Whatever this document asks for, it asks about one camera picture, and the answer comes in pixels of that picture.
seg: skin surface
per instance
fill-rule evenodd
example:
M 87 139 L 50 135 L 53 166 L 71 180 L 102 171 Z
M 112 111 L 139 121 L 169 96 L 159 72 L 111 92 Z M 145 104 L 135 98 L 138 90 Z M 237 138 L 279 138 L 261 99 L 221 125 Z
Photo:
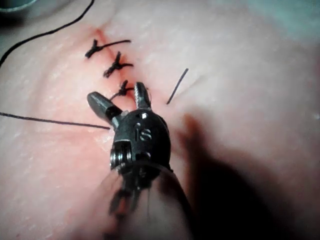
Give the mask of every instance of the skin surface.
M 42 3 L 25 22 L 1 24 L 0 53 L 74 20 L 88 4 Z M 168 124 L 171 167 L 203 233 L 278 236 L 272 222 L 299 239 L 319 239 L 320 7 L 271 5 L 97 0 L 80 22 L 8 57 L 0 111 L 104 125 L 87 94 L 111 97 L 126 79 L 144 82 Z M 132 43 L 86 59 L 94 39 Z M 117 51 L 134 67 L 106 79 Z M 114 103 L 135 109 L 132 92 Z M 72 231 L 78 213 L 99 203 L 91 196 L 110 172 L 113 134 L 0 117 L 0 238 L 55 240 Z

